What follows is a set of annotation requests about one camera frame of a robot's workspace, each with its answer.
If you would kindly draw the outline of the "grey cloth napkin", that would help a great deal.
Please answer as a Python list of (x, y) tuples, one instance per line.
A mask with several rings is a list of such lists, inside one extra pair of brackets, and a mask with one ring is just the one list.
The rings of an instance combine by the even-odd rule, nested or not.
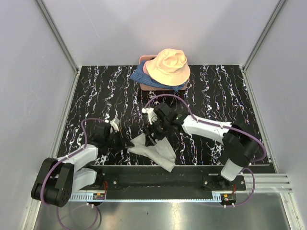
[(156, 145), (147, 147), (145, 137), (145, 134), (141, 134), (134, 138), (131, 141), (134, 147), (128, 148), (128, 152), (147, 157), (170, 173), (175, 166), (176, 154), (168, 139), (163, 138)]

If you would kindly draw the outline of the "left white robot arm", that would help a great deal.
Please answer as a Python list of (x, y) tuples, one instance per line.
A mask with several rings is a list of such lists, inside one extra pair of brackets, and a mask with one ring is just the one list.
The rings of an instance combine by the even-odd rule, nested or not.
[(31, 198), (48, 205), (63, 207), (71, 195), (86, 186), (97, 190), (103, 177), (89, 164), (109, 150), (119, 152), (134, 144), (123, 136), (119, 120), (97, 124), (94, 133), (78, 150), (60, 158), (46, 158), (31, 190)]

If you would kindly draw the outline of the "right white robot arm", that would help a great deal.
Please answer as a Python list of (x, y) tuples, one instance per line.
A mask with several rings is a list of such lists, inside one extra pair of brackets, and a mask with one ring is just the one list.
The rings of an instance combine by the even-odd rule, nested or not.
[(221, 143), (227, 161), (218, 177), (218, 185), (224, 190), (234, 186), (235, 178), (254, 160), (260, 147), (257, 139), (245, 132), (241, 123), (218, 122), (177, 112), (165, 103), (155, 108), (143, 108), (142, 113), (148, 118), (143, 127), (146, 146), (155, 146), (171, 132), (197, 135)]

